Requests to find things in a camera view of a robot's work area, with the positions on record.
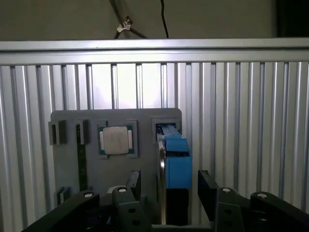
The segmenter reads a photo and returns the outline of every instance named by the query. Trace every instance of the black cable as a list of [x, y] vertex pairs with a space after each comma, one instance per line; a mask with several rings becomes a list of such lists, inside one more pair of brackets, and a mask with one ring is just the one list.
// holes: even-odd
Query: black cable
[[169, 31], [166, 26], [165, 17], [164, 17], [164, 0], [161, 0], [161, 17], [162, 17], [162, 22], [163, 22], [166, 38], [169, 38]]

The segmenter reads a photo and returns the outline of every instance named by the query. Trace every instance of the metal panel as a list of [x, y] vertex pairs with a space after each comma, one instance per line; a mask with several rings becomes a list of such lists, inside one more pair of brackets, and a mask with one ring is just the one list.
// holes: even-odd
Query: metal panel
[[4, 231], [53, 208], [48, 121], [62, 109], [180, 108], [194, 224], [208, 223], [198, 169], [244, 196], [270, 191], [309, 212], [307, 61], [309, 40], [297, 39], [0, 42]]

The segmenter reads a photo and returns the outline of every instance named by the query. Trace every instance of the screw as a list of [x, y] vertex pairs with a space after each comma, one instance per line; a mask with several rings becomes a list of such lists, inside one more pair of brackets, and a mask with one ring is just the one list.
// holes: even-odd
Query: screw
[[222, 192], [225, 192], [225, 193], [229, 193], [229, 192], [231, 192], [231, 190], [230, 189], [228, 189], [228, 188], [224, 188], [224, 189], [222, 189]]
[[260, 197], [260, 198], [263, 198], [263, 199], [267, 198], [267, 195], [265, 195], [263, 193], [259, 193], [257, 196]]
[[92, 197], [93, 196], [93, 193], [86, 193], [85, 195], [84, 195], [84, 197]]

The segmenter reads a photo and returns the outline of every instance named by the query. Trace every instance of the metal rail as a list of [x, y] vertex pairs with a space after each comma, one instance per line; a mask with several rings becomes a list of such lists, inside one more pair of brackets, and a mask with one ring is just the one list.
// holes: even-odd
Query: metal rail
[[165, 157], [166, 151], [163, 141], [158, 141], [159, 163], [158, 163], [158, 195], [161, 224], [166, 225], [166, 176], [165, 176]]

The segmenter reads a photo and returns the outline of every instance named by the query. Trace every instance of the blue plastic cover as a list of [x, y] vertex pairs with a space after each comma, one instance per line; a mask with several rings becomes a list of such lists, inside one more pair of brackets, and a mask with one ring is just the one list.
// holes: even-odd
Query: blue plastic cover
[[166, 184], [168, 189], [189, 189], [192, 184], [192, 157], [187, 140], [175, 128], [175, 125], [161, 125], [168, 152], [181, 152], [186, 156], [166, 157]]

